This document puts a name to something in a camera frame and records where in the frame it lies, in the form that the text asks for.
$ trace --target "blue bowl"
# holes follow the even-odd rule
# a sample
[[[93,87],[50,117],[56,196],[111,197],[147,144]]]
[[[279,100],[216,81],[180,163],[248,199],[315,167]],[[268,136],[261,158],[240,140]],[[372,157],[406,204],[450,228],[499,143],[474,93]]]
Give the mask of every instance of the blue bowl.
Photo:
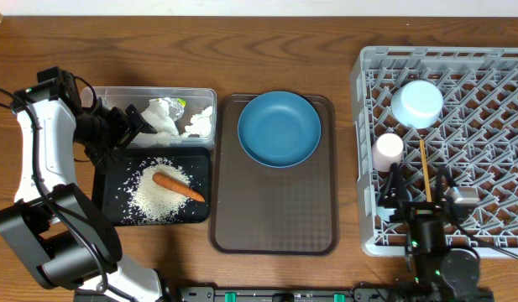
[[[238,120],[243,150],[259,163],[286,168],[306,160],[320,142],[317,111],[301,96],[273,91],[255,97]]]

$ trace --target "plastic container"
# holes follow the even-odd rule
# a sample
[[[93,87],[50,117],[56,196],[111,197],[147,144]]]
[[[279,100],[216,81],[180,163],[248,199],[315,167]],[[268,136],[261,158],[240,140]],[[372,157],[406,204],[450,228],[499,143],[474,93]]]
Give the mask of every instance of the plastic container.
[[[153,148],[153,147],[203,147],[214,148],[216,132],[217,96],[216,92],[208,88],[169,88],[169,87],[119,87],[119,86],[95,86],[93,87],[98,97],[102,98],[105,107],[119,107],[125,109],[133,104],[142,112],[149,106],[149,100],[156,97],[170,96],[179,97],[186,101],[184,115],[177,120],[176,127],[182,134],[184,126],[190,125],[190,119],[194,114],[201,113],[204,109],[212,106],[210,122],[212,131],[205,138],[157,138],[141,136],[134,139],[129,148]],[[86,87],[81,91],[81,105],[89,107],[92,104],[91,90]]]
[[[404,144],[403,170],[413,201],[425,200],[419,139],[426,142],[431,186],[446,164],[460,186],[477,188],[481,201],[463,227],[518,253],[518,49],[366,47],[350,76],[358,150],[358,214],[363,250],[403,256],[406,227],[377,217],[386,175],[373,170],[371,146],[383,133]],[[392,116],[392,96],[414,80],[430,81],[444,103],[434,128],[414,129]],[[484,258],[505,255],[478,247],[445,226],[447,244],[474,247]]]

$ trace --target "gray dish rack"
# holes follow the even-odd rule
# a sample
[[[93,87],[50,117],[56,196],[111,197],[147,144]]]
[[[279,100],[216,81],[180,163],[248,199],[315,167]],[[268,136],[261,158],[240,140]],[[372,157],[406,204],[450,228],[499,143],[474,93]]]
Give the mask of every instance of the gray dish rack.
[[[393,117],[390,100],[413,80],[431,81],[444,95],[432,128],[413,129]],[[419,139],[435,184],[445,164],[461,186],[477,188],[481,201],[463,227],[476,237],[518,253],[518,49],[366,47],[351,76],[353,123],[358,145],[358,214],[363,250],[371,256],[402,256],[406,226],[376,215],[387,174],[373,170],[371,146],[382,133],[405,143],[402,162],[413,201],[425,200]],[[449,245],[468,244],[481,257],[506,257],[445,226]]]

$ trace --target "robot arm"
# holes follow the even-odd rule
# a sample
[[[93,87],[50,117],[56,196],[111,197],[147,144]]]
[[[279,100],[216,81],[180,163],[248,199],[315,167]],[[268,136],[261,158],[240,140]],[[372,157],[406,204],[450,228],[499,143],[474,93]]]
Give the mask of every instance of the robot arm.
[[[38,80],[37,86],[17,91],[11,105],[22,128],[23,166],[14,205],[0,211],[1,235],[45,289],[60,286],[98,291],[102,281],[98,262],[102,262],[108,297],[165,300],[166,286],[158,274],[123,256],[114,226],[77,187],[73,154],[73,143],[82,143],[93,164],[105,169],[119,161],[115,148],[126,147],[139,132],[152,133],[153,129],[133,106],[124,114],[100,106],[95,98],[91,108],[82,108],[75,78],[65,70],[44,70]],[[38,127],[36,142],[28,111]],[[34,146],[38,151],[35,158]],[[35,173],[34,161],[39,170]],[[71,230],[41,236],[59,219],[41,198],[34,182],[37,172],[45,198],[96,249],[100,259],[95,260]]]
[[[458,188],[452,181],[448,181],[449,191],[444,195],[442,168],[438,168],[434,201],[412,202],[408,201],[400,168],[392,164],[378,204],[395,209],[390,221],[406,223],[409,228],[406,262],[411,270],[413,260],[416,278],[404,294],[421,300],[475,299],[486,295],[477,288],[479,255],[470,247],[449,247],[443,226],[453,214],[455,219],[467,218],[477,207],[479,196],[475,189]]]

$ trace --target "white cup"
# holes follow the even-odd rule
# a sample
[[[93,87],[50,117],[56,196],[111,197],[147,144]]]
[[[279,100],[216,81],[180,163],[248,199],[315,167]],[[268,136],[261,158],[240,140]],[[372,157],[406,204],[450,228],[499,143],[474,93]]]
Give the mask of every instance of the white cup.
[[[391,99],[395,118],[410,128],[428,128],[440,116],[443,96],[429,81],[416,80],[400,88]]]
[[[379,172],[389,172],[393,163],[400,164],[404,142],[394,133],[382,134],[372,147],[373,168]]]

